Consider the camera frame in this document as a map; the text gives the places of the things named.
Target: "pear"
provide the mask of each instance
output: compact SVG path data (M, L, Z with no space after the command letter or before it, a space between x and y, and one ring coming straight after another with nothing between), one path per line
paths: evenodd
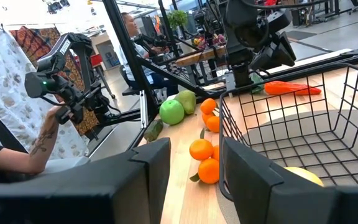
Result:
M193 114L196 109L196 95L190 90L179 92L175 100L179 101L187 115Z

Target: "orange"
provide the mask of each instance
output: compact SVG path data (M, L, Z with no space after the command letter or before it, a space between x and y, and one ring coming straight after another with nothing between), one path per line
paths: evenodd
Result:
M204 121L204 124L206 125L206 121L210 118L210 117L213 117L215 116L213 113L210 113L210 114L204 114L203 113L203 121Z
M206 127L214 133L219 133L219 117L212 116L208 118L206 121Z
M214 153L212 143L205 139L197 139L190 145L190 155L193 159L203 161Z
M215 107L216 102L213 99L208 98L201 104L200 109L204 114L211 114Z
M198 166L198 176L206 184L215 184L219 180L219 162L206 159Z
M212 159L219 161L219 145L214 146L214 152L212 153Z

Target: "carrot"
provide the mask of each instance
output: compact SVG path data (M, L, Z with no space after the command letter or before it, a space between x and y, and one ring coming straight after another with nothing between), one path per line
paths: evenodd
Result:
M305 84L286 83L281 81L272 81L266 83L265 91L269 95L281 95L295 91L296 95L317 95L321 93L319 88L312 88Z

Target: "tattooed arm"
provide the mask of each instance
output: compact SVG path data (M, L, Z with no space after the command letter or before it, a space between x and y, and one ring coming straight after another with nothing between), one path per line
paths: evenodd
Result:
M39 174L44 171L56 143L59 123L55 119L55 113L58 109L58 106L54 106L49 110L29 154L7 148L0 150L0 170L24 174Z

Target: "cucumber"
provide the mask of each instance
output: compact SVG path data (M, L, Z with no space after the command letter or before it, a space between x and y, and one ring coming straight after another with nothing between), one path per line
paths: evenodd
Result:
M146 139L147 142L156 140L163 127L164 124L161 119L153 120L144 132L143 138Z

